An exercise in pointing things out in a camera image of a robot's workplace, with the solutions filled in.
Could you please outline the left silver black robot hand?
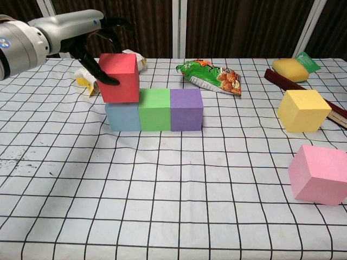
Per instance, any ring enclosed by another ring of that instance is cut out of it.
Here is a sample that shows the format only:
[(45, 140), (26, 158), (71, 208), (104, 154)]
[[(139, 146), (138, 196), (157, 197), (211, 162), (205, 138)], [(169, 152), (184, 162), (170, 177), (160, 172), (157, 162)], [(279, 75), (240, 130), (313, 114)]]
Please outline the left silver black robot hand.
[(28, 22), (44, 34), (49, 43), (49, 54), (70, 53), (91, 75), (100, 82), (117, 86), (120, 82), (104, 72), (86, 49), (87, 39), (96, 34), (109, 40), (115, 53), (121, 53), (121, 46), (113, 27), (134, 30), (132, 24), (121, 17), (107, 17), (101, 11), (88, 9)]

